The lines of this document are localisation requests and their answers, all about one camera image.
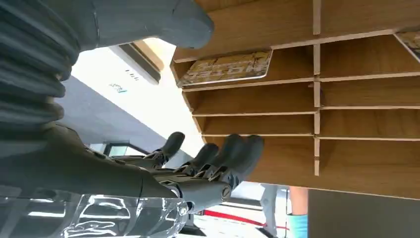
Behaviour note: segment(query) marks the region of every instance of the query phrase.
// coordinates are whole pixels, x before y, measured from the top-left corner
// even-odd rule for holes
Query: transparent plastic cover
[[[188,217],[186,202],[178,198],[79,195],[44,189],[25,198],[18,194],[19,189],[0,186],[0,230],[9,219],[19,217],[5,238],[172,238]]]

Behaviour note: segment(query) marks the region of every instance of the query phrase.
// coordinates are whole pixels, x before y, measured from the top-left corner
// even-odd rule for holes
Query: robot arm
[[[188,48],[205,45],[213,23],[192,0],[0,0],[0,19],[0,204],[5,204],[0,217],[7,217],[0,223],[0,237],[58,237],[57,232],[81,237],[61,233],[74,224],[75,214],[85,217],[77,217],[72,232],[117,227],[107,234],[136,235],[151,229],[144,234],[152,237],[160,225],[177,221],[169,213],[162,219],[162,211],[176,210],[167,201],[179,201],[178,207],[185,203],[184,213],[217,205],[255,167],[263,146],[257,136],[244,140],[232,135],[219,153],[217,146],[205,145],[192,161],[166,170],[162,165],[182,144],[180,133],[145,158],[108,158],[87,149],[76,132],[54,122],[63,117],[63,109],[53,98],[64,96],[60,81],[70,77],[81,51],[147,37]],[[129,201],[116,204],[124,201],[121,197]],[[152,201],[148,198],[159,201],[154,209],[140,206]],[[46,221],[18,227],[33,202],[57,201],[66,209],[54,230],[47,229]],[[102,215],[88,214],[86,209],[95,210],[97,201],[105,209],[127,210],[130,222],[116,226],[115,221],[97,218]],[[22,219],[26,222],[30,214],[61,216],[36,211]],[[95,220],[83,222],[89,217]],[[160,221],[150,226],[153,217]]]

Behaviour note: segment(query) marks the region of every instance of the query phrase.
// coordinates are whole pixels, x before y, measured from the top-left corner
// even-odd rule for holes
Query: red line
[[[250,220],[250,219],[247,219],[247,218],[238,217],[238,216],[225,214],[225,213],[220,213],[220,212],[209,211],[209,210],[204,210],[203,215],[211,216],[211,217],[220,217],[220,218],[225,218],[225,219],[239,221],[239,222],[245,222],[245,223],[249,223],[249,224],[253,224],[253,225],[257,225],[257,226],[261,226],[261,227],[265,226],[265,224],[263,224],[263,223],[256,222],[256,221],[253,221],[253,220]],[[277,226],[277,228],[289,230],[287,227]]]

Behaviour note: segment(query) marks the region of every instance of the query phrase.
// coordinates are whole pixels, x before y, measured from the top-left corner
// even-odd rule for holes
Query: person
[[[290,186],[292,213],[288,214],[290,231],[294,238],[308,237],[308,189]]]

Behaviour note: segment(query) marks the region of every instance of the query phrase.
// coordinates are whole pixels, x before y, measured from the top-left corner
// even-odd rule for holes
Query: wooden shelving unit
[[[205,142],[265,138],[250,181],[420,199],[420,63],[393,33],[417,0],[198,0],[215,23],[194,60],[271,47],[266,77],[186,86]]]

